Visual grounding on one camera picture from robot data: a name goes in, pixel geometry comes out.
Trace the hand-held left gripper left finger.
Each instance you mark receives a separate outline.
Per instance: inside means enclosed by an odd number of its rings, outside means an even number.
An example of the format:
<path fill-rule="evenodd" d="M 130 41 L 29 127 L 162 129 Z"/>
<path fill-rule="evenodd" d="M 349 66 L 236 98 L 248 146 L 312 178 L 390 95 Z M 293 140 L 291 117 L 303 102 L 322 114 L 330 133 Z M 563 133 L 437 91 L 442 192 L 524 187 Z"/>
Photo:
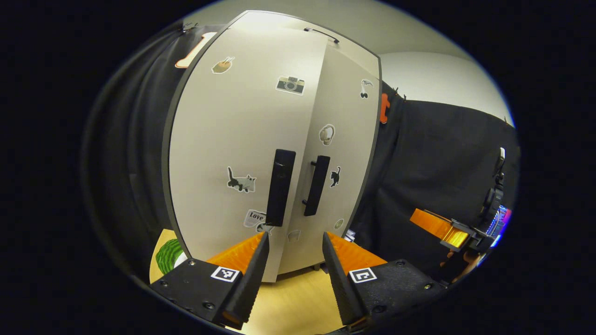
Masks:
<path fill-rule="evenodd" d="M 242 329 L 251 315 L 269 253 L 270 236 L 261 232 L 208 261 L 189 257 L 150 286 L 205 322 Z"/>

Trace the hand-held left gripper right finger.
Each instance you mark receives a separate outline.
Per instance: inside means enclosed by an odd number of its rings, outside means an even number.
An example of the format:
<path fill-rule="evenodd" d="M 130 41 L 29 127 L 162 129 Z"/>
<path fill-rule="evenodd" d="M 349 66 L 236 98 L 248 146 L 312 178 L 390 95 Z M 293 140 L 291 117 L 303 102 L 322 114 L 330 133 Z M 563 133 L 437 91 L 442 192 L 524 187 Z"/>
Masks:
<path fill-rule="evenodd" d="M 447 291 L 447 285 L 409 261 L 385 261 L 331 232 L 322 235 L 322 254 L 341 322 L 349 332 L 389 326 Z"/>

